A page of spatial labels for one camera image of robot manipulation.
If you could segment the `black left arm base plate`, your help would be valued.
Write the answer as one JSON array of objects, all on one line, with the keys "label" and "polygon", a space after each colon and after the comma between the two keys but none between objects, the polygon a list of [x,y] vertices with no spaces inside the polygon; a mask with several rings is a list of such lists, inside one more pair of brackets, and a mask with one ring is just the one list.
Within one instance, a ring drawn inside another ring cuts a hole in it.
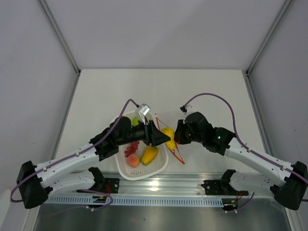
[{"label": "black left arm base plate", "polygon": [[99,186],[98,192],[107,194],[118,194],[120,186],[119,178],[105,178],[103,186]]}]

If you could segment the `clear orange zip bag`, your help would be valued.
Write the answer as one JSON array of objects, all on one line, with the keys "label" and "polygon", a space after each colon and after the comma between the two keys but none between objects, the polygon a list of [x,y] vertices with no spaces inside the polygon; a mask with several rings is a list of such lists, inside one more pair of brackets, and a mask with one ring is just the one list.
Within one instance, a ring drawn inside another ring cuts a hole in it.
[{"label": "clear orange zip bag", "polygon": [[158,129],[163,132],[165,135],[170,137],[170,141],[165,142],[165,146],[167,149],[171,152],[171,154],[183,165],[185,164],[184,159],[182,158],[180,154],[180,150],[178,147],[178,144],[175,142],[175,131],[170,128],[167,124],[165,124],[157,114],[154,115],[156,118],[156,122],[158,125]]}]

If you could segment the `pink peach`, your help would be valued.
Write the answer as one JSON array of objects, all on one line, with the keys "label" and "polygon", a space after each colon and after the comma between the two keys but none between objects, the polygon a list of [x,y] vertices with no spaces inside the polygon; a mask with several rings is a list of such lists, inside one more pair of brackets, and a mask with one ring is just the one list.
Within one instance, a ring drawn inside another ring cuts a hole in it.
[{"label": "pink peach", "polygon": [[130,167],[137,167],[140,164],[140,158],[137,154],[131,154],[127,157],[127,164]]}]

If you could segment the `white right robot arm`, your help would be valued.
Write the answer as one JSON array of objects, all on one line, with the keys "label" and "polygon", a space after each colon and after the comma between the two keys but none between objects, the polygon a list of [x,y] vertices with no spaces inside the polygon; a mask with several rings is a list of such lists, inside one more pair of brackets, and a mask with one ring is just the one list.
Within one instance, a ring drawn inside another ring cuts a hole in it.
[{"label": "white right robot arm", "polygon": [[199,143],[212,153],[235,159],[260,173],[255,176],[234,169],[226,170],[219,185],[223,193],[250,191],[272,196],[288,209],[299,209],[308,187],[308,167],[304,163],[297,161],[292,164],[267,153],[259,153],[235,133],[213,127],[200,112],[184,110],[183,113],[185,118],[178,121],[175,132],[176,143]]}]

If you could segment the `red grape bunch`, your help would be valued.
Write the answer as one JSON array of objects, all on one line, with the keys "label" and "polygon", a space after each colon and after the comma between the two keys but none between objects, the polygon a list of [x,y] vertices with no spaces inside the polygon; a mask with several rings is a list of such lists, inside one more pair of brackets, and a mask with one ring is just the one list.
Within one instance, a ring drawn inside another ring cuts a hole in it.
[{"label": "red grape bunch", "polygon": [[124,151],[125,157],[129,157],[131,154],[134,154],[138,149],[139,143],[139,141],[130,143]]}]

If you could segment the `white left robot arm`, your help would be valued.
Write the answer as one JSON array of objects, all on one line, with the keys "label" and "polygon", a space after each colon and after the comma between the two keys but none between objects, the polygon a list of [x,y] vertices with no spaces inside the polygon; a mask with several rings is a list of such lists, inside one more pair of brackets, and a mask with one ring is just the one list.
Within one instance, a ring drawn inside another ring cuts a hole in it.
[{"label": "white left robot arm", "polygon": [[32,161],[23,163],[16,180],[20,201],[26,209],[31,209],[58,193],[98,193],[104,188],[104,177],[98,168],[90,167],[79,174],[74,174],[74,171],[117,154],[122,145],[142,141],[150,146],[158,146],[170,140],[153,120],[133,126],[128,117],[120,116],[102,133],[71,154],[36,165]]}]

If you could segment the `yellow green mango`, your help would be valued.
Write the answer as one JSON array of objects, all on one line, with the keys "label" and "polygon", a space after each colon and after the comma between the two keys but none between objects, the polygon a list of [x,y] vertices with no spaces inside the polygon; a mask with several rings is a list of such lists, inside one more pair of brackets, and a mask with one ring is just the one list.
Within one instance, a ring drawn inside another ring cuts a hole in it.
[{"label": "yellow green mango", "polygon": [[156,146],[147,146],[144,150],[140,162],[145,166],[149,165],[158,155],[159,149]]}]

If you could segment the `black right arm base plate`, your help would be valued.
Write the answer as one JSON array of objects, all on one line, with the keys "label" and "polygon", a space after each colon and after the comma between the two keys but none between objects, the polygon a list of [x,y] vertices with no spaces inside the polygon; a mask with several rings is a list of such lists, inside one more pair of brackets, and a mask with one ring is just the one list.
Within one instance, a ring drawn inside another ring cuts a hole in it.
[{"label": "black right arm base plate", "polygon": [[229,183],[222,182],[220,180],[204,180],[201,184],[204,188],[206,195],[226,195],[226,196],[248,196],[248,191],[237,191],[230,186]]}]

